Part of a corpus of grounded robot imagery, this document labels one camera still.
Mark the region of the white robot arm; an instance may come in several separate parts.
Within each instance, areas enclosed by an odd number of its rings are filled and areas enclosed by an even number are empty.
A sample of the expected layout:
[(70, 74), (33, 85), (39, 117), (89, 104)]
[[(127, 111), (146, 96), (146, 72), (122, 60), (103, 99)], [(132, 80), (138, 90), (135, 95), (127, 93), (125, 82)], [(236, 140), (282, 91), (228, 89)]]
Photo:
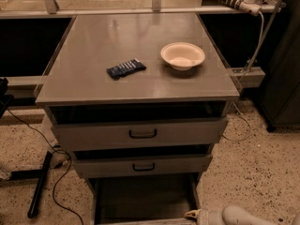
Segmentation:
[(197, 225), (277, 225), (260, 217), (255, 217), (238, 205), (228, 205), (222, 211), (197, 209), (185, 213), (185, 218), (193, 218)]

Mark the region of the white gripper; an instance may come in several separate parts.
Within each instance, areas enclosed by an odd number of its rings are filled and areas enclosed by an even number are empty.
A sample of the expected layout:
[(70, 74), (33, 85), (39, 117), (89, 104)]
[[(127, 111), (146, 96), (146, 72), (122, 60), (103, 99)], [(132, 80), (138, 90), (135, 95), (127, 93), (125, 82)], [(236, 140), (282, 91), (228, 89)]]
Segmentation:
[(184, 217), (197, 219), (197, 225), (224, 225), (222, 213), (217, 210), (190, 210)]

